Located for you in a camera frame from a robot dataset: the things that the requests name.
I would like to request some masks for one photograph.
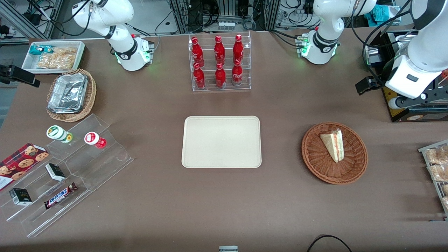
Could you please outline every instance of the packaged bread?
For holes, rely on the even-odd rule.
[[[444,192],[445,196],[448,196],[448,184],[442,185],[442,191]]]
[[[425,154],[428,162],[432,165],[448,163],[448,146],[427,149]]]
[[[441,198],[442,205],[445,207],[446,210],[448,210],[448,197]]]
[[[340,129],[333,130],[330,134],[321,134],[320,138],[336,163],[344,159],[344,143]]]
[[[70,70],[75,63],[77,48],[53,47],[53,52],[43,52],[37,63],[38,68]]]
[[[434,181],[448,181],[448,171],[442,165],[431,165],[429,172]]]

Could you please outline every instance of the coca-cola bottle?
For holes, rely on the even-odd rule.
[[[225,72],[223,70],[223,64],[221,63],[216,64],[215,77],[216,77],[216,86],[219,89],[225,89],[226,83],[225,83]]]
[[[232,84],[234,86],[240,86],[243,80],[243,68],[241,67],[241,61],[235,60],[232,68]]]
[[[197,62],[193,63],[193,68],[194,68],[193,71],[194,82],[196,82],[196,86],[198,87],[198,89],[204,89],[205,88],[204,72],[202,72],[199,63]]]
[[[225,49],[219,35],[215,37],[215,59],[217,63],[225,65]]]
[[[191,49],[191,52],[193,54],[193,60],[199,63],[199,67],[203,67],[204,54],[202,53],[202,48],[198,43],[198,38],[196,37],[191,38],[191,43],[193,43],[193,48]]]
[[[237,34],[235,36],[235,44],[233,45],[233,62],[235,62],[235,60],[243,62],[243,49],[242,36],[241,34]]]

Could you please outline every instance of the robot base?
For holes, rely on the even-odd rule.
[[[128,71],[137,71],[146,64],[151,64],[154,56],[153,43],[149,44],[147,40],[138,37],[134,39],[137,42],[137,50],[128,60],[120,59],[117,54],[115,54],[118,63]]]
[[[297,48],[297,56],[299,58],[306,58],[313,64],[322,65],[330,61],[330,58],[335,55],[337,45],[334,46],[332,51],[321,52],[313,42],[313,35],[315,32],[315,30],[312,30],[309,33],[302,34],[301,40],[296,39],[296,45],[303,47]]]

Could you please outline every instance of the wicker basket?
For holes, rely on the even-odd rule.
[[[47,113],[50,115],[51,118],[58,120],[58,121],[76,122],[76,121],[83,119],[87,115],[89,115],[90,111],[92,110],[93,103],[95,103],[96,84],[95,84],[95,80],[92,78],[92,75],[90,75],[89,72],[87,72],[83,69],[76,69],[73,71],[69,71],[67,73],[63,73],[62,75],[67,75],[67,74],[84,74],[85,76],[87,76],[89,78],[89,82],[87,84],[86,97],[84,99],[83,109],[78,114],[56,114],[56,113],[52,113],[48,110],[47,110]],[[55,83],[56,83],[56,80],[53,82],[53,84],[50,88],[50,91],[48,92],[47,102],[50,101],[50,97],[52,96]]]
[[[344,142],[344,159],[335,163],[320,138],[321,134],[340,129]],[[302,140],[302,156],[314,175],[330,184],[349,184],[366,171],[367,149],[361,138],[347,126],[323,122],[311,127]]]

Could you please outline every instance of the white tray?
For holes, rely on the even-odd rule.
[[[185,119],[182,165],[186,168],[257,168],[261,165],[256,116]]]
[[[79,63],[81,62],[82,53],[84,52],[85,45],[81,41],[76,40],[63,40],[63,41],[42,41],[42,42],[32,42],[30,48],[33,45],[52,45],[55,47],[67,48],[74,47],[77,48],[78,51],[76,53],[75,62],[73,64],[72,69],[78,69]],[[70,70],[62,70],[62,69],[41,69],[37,68],[37,62],[40,60],[40,55],[33,55],[27,53],[25,56],[25,60],[23,61],[22,68],[33,74],[61,74],[68,72]]]

